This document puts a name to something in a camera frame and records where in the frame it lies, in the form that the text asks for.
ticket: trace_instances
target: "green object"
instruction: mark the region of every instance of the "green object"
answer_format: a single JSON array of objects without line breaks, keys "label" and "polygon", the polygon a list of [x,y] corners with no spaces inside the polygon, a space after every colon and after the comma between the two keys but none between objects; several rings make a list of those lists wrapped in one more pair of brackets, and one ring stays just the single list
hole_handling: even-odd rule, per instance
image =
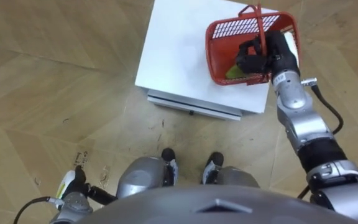
[{"label": "green object", "polygon": [[245,77],[247,77],[247,74],[244,74],[237,65],[234,65],[229,69],[229,71],[226,72],[227,79],[245,78]]}]

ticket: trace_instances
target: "robot leg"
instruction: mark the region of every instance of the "robot leg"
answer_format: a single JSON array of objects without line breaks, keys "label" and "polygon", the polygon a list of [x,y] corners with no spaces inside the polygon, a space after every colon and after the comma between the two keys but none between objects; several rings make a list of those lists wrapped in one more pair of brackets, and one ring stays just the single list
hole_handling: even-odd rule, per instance
[{"label": "robot leg", "polygon": [[117,198],[127,197],[148,189],[174,185],[178,167],[172,149],[164,149],[161,157],[136,159],[119,179]]},{"label": "robot leg", "polygon": [[202,184],[241,185],[259,188],[258,182],[251,174],[232,166],[222,168],[223,160],[223,155],[220,152],[214,152],[210,155],[205,166]]},{"label": "robot leg", "polygon": [[232,166],[219,170],[218,177],[216,178],[216,184],[241,185],[259,188],[258,182],[251,174]]}]

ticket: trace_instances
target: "white table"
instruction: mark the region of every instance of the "white table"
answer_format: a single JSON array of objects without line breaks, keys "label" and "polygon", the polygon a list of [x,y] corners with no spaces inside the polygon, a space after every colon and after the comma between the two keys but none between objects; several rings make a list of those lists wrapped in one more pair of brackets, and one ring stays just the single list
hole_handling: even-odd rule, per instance
[{"label": "white table", "polygon": [[217,85],[206,61],[206,28],[244,7],[224,0],[155,0],[135,85],[155,104],[194,113],[232,120],[245,111],[263,113],[268,83]]}]

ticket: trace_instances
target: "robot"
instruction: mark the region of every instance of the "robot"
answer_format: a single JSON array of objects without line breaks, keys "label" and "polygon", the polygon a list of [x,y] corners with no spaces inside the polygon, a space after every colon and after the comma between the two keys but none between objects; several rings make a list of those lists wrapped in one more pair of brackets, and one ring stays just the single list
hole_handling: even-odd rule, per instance
[{"label": "robot", "polygon": [[[141,157],[123,173],[113,196],[86,183],[80,167],[63,179],[54,203],[59,212],[53,224],[67,223],[358,223],[358,167],[335,140],[343,120],[322,97],[316,79],[300,80],[291,35],[266,32],[268,58],[277,96],[277,116],[306,172],[310,203],[266,192],[257,181],[235,167],[223,167],[215,152],[206,163],[201,185],[175,186],[178,166],[172,149],[160,157]],[[313,109],[311,86],[318,99],[340,120],[331,131]],[[93,212],[88,198],[105,205]]]}]

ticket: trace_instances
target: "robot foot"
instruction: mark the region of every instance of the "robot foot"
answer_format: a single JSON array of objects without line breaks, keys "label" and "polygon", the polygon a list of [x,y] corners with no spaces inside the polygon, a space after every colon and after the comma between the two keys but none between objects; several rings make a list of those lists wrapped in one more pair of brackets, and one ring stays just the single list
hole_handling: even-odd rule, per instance
[{"label": "robot foot", "polygon": [[164,175],[163,186],[169,187],[176,184],[178,179],[178,165],[176,162],[175,151],[166,148],[161,153],[161,158],[165,161],[167,168]]},{"label": "robot foot", "polygon": [[216,184],[219,169],[223,166],[224,156],[220,152],[213,152],[205,165],[201,184]]}]

